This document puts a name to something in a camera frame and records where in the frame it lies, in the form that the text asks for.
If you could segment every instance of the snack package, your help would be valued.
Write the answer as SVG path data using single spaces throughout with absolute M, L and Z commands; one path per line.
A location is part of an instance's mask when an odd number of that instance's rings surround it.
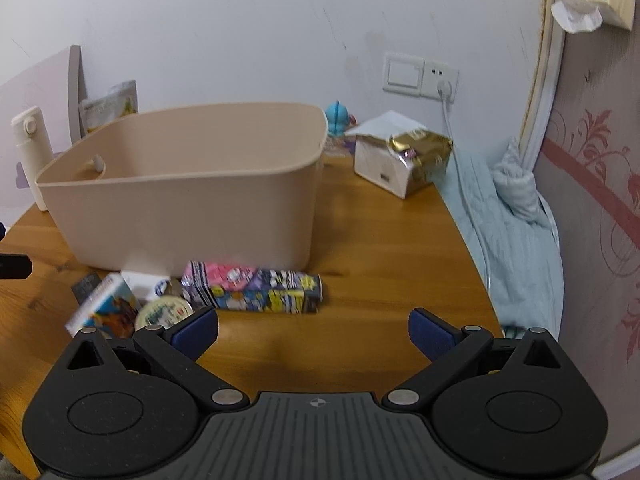
M 117 272 L 112 272 L 89 294 L 65 325 L 73 336 L 83 327 L 95 327 L 107 338 L 131 337 L 140 304 Z
M 451 139 L 429 130 L 411 130 L 390 139 L 358 135 L 353 171 L 400 198 L 447 169 Z
M 320 276 L 292 270 L 190 262 L 182 288 L 193 307 L 303 314 L 322 301 Z
M 112 86 L 104 97 L 80 101 L 83 136 L 120 117 L 137 113 L 138 93 L 135 80 Z

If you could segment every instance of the colorful snack box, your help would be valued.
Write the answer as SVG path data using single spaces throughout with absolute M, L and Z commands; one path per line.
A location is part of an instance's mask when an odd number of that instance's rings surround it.
M 320 276 L 292 270 L 190 262 L 182 287 L 194 307 L 302 314 L 322 301 Z
M 131 337 L 140 304 L 117 272 L 112 272 L 82 302 L 65 325 L 71 335 L 95 327 L 107 338 Z

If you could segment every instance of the beige plastic storage bin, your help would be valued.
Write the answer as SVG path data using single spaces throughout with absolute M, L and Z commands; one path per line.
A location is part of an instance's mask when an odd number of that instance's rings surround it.
M 92 267 L 172 276 L 189 260 L 302 269 L 326 131 L 322 110 L 302 104 L 130 115 L 79 141 L 36 182 L 76 258 Z

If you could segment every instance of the light switch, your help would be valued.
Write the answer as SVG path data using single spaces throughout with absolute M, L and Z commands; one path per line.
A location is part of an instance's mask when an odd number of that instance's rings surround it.
M 419 88 L 421 73 L 422 69 L 414 64 L 407 64 L 392 59 L 389 63 L 389 77 L 386 81 L 390 85 Z
M 386 92 L 420 95 L 424 59 L 407 54 L 385 54 L 385 73 L 382 88 Z

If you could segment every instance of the white wall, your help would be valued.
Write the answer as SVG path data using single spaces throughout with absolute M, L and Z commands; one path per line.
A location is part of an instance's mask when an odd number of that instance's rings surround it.
M 0 83 L 82 46 L 89 97 L 135 78 L 141 110 L 339 98 L 360 120 L 390 108 L 443 131 L 440 107 L 382 91 L 383 54 L 460 69 L 452 127 L 495 159 L 518 135 L 542 0 L 0 0 Z

